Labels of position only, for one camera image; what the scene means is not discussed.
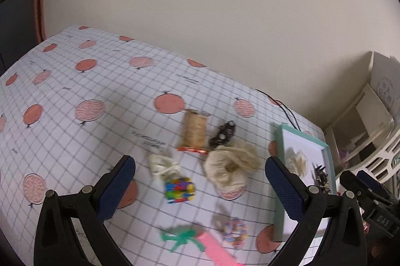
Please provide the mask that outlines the teal shallow cardboard tray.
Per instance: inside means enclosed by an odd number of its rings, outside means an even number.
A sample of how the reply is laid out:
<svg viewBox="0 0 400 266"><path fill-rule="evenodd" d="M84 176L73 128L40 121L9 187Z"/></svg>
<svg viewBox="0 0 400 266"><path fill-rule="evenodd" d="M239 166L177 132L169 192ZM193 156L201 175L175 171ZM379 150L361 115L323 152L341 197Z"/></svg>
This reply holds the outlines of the teal shallow cardboard tray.
<svg viewBox="0 0 400 266"><path fill-rule="evenodd" d="M286 124L281 124L276 130L277 157L290 172L307 186L319 186L316 168L321 166L327 175L327 184L331 194L337 194L335 170L330 148L326 142L307 133L296 130ZM273 241L284 242L295 229L297 222L290 219L279 198L275 203ZM324 235L327 219L321 221L315 237Z"/></svg>

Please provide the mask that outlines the cotton swabs bag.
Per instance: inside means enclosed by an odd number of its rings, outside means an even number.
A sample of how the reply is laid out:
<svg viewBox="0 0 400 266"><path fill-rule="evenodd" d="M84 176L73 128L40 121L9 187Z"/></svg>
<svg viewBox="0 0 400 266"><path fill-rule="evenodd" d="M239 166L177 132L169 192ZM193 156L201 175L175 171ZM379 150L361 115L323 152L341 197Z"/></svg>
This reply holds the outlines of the cotton swabs bag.
<svg viewBox="0 0 400 266"><path fill-rule="evenodd" d="M309 162L303 151L299 150L289 158L286 158L285 165L289 172L299 176L300 178L305 178L309 170Z"/></svg>

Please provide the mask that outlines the pastel multicolour scrunchie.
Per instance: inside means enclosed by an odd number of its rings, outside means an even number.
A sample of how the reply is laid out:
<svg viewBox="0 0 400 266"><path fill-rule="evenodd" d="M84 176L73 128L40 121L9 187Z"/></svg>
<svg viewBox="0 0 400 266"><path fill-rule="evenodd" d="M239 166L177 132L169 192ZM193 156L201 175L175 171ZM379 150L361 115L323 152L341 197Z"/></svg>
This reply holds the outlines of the pastel multicolour scrunchie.
<svg viewBox="0 0 400 266"><path fill-rule="evenodd" d="M223 240L230 244L235 250L241 250L248 238L248 227L246 223L237 218L230 218L222 229Z"/></svg>

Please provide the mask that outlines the cream plastic hair claw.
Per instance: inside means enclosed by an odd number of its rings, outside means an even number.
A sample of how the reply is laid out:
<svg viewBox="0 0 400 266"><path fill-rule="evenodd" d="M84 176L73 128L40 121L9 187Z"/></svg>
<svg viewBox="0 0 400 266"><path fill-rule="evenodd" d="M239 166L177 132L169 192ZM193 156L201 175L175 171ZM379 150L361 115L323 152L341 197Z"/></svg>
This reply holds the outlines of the cream plastic hair claw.
<svg viewBox="0 0 400 266"><path fill-rule="evenodd" d="M162 181L178 179L182 176L180 164L170 157L151 154L148 156L148 162L152 175Z"/></svg>

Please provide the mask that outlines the pink plastic comb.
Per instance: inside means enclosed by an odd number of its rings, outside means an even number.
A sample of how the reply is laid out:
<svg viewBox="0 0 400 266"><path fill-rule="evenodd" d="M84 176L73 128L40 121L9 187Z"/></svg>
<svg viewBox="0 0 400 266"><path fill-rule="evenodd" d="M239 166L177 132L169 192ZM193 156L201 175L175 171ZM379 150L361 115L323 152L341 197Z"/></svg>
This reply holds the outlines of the pink plastic comb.
<svg viewBox="0 0 400 266"><path fill-rule="evenodd" d="M196 239L204 247L204 253L217 266L244 266L225 249L209 232L202 232Z"/></svg>

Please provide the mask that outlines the green ribbon bow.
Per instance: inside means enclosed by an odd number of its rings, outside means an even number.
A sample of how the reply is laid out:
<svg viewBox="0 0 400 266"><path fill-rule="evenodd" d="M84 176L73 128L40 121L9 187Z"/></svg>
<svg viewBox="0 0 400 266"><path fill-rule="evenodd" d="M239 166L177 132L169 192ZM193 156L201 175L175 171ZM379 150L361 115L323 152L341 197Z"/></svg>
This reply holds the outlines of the green ribbon bow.
<svg viewBox="0 0 400 266"><path fill-rule="evenodd" d="M193 229L181 230L178 232L162 232L161 239L163 242L173 241L175 244L169 250L175 252L180 246L192 242L201 252L205 252L205 246L196 238L196 231Z"/></svg>

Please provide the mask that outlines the colourful block fidget cube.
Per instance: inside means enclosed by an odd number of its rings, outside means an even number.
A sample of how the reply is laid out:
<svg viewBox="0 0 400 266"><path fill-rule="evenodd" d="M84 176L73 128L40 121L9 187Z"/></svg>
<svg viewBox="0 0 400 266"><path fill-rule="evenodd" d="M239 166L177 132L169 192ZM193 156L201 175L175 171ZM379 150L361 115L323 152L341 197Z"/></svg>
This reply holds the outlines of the colourful block fidget cube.
<svg viewBox="0 0 400 266"><path fill-rule="evenodd" d="M165 198L169 204L193 200L195 192L195 185L188 177L165 182Z"/></svg>

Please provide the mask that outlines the cream lace scrunchie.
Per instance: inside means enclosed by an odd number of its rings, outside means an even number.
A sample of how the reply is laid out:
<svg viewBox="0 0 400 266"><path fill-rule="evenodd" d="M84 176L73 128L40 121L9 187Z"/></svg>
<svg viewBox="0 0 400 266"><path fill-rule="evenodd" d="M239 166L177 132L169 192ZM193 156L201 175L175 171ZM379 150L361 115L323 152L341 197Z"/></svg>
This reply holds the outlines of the cream lace scrunchie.
<svg viewBox="0 0 400 266"><path fill-rule="evenodd" d="M231 144L219 145L204 161L206 178L223 192L244 189L248 177L260 168L261 159L251 144L234 140Z"/></svg>

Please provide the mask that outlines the black toy car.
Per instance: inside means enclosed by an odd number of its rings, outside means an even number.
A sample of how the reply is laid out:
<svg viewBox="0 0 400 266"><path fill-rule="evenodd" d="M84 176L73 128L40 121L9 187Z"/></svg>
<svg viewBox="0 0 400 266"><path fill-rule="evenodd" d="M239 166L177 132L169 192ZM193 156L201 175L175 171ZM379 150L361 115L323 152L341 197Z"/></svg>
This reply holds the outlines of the black toy car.
<svg viewBox="0 0 400 266"><path fill-rule="evenodd" d="M234 121L227 121L225 124L221 125L218 129L217 134L209 140L209 146L211 148L216 148L218 146L227 144L232 140L235 134L236 124Z"/></svg>

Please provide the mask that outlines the packaged biscuit snack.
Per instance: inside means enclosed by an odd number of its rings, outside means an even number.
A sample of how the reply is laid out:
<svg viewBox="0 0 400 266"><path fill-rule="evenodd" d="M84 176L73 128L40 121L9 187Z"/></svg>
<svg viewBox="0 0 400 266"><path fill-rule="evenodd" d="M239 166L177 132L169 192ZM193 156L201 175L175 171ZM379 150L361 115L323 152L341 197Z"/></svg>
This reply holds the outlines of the packaged biscuit snack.
<svg viewBox="0 0 400 266"><path fill-rule="evenodd" d="M183 118L178 151L207 154L207 124L210 115L204 111L187 109Z"/></svg>

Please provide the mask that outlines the white lattice shelf unit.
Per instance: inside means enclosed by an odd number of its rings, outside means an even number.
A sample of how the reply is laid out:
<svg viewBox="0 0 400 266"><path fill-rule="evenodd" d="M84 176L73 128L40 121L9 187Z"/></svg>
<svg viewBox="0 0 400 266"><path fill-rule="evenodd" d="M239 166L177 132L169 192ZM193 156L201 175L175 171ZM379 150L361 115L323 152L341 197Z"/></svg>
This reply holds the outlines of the white lattice shelf unit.
<svg viewBox="0 0 400 266"><path fill-rule="evenodd" d="M373 176L379 183L385 183L399 171L399 142L400 130L399 126L396 126L383 144L366 158L354 172L364 171Z"/></svg>

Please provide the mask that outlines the cream low shelf rack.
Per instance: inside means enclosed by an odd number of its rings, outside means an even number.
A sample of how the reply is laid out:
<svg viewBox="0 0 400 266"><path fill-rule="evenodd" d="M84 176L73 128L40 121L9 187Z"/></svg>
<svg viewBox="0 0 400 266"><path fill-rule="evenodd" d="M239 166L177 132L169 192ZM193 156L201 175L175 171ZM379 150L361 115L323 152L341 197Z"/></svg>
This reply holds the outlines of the cream low shelf rack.
<svg viewBox="0 0 400 266"><path fill-rule="evenodd" d="M395 122L370 84L324 130L335 174L356 170L394 130Z"/></svg>

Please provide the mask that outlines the white booklet with print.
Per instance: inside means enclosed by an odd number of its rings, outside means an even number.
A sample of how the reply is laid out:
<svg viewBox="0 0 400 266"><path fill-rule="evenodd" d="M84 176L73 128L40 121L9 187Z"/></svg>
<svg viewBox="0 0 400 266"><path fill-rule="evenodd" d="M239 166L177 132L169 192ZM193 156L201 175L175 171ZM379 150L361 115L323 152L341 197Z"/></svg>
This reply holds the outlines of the white booklet with print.
<svg viewBox="0 0 400 266"><path fill-rule="evenodd" d="M375 51L370 85L386 109L394 116L399 110L399 61Z"/></svg>

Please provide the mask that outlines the grid fruit print tablecloth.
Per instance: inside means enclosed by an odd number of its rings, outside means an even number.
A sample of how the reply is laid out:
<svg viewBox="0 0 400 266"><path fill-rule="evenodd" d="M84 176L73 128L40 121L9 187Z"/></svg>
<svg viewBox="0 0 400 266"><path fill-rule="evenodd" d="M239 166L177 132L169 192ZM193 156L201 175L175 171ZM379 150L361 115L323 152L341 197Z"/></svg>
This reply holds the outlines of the grid fruit print tablecloth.
<svg viewBox="0 0 400 266"><path fill-rule="evenodd" d="M125 154L136 163L135 202L118 210L106 228L134 265L209 265L194 244L171 253L161 230L192 226L220 239L230 217L243 219L248 238L234 257L267 265L256 249L271 224L275 193L259 169L244 193L222 199L203 171L204 156L177 151L185 110L209 114L207 135L225 121L236 136L269 156L285 113L265 95L206 66L130 37L71 26L33 47L1 74L1 229L26 265L33 264L41 207L27 199L23 181L58 194L95 184ZM169 204L165 182L152 175L148 156L180 164L195 185L193 200Z"/></svg>

